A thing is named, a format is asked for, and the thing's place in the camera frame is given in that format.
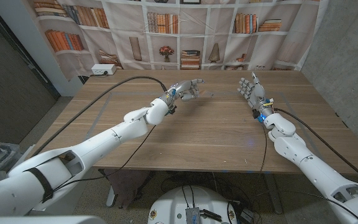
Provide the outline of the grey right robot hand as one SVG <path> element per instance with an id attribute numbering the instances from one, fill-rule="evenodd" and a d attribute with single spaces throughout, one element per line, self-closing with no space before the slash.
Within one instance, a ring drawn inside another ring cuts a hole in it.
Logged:
<path id="1" fill-rule="evenodd" d="M 273 114 L 272 102 L 265 96 L 265 90 L 252 72 L 252 81 L 241 78 L 238 92 L 247 100 L 248 105 L 264 116 Z"/>

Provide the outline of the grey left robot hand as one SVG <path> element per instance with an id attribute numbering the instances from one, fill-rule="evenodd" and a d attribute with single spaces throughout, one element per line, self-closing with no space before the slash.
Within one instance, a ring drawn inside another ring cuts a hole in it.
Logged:
<path id="1" fill-rule="evenodd" d="M 199 97 L 200 91 L 198 84 L 204 83 L 203 79 L 185 80 L 178 83 L 174 83 L 166 92 L 166 96 L 163 97 L 167 103 L 173 103 L 177 99 L 182 101 L 189 101 Z"/>

